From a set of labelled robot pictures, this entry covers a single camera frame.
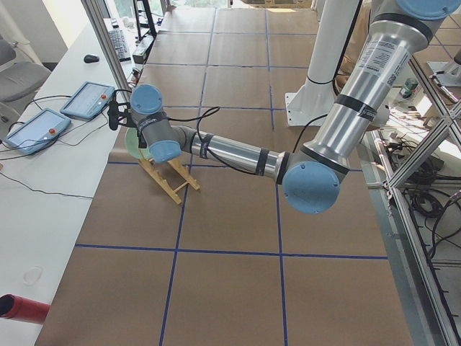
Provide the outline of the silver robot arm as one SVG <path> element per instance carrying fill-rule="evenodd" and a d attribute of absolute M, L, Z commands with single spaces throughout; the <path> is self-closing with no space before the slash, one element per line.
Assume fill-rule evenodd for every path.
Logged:
<path fill-rule="evenodd" d="M 372 2 L 368 36 L 351 76 L 328 113 L 319 117 L 314 139 L 293 153 L 177 125 L 164 112 L 161 92 L 149 84 L 133 90 L 131 118 L 158 163 L 182 152 L 219 161 L 246 174 L 271 177 L 294 209 L 322 213 L 336 202 L 350 153 L 410 57 L 429 45 L 444 19 L 459 7 L 458 1 Z"/>

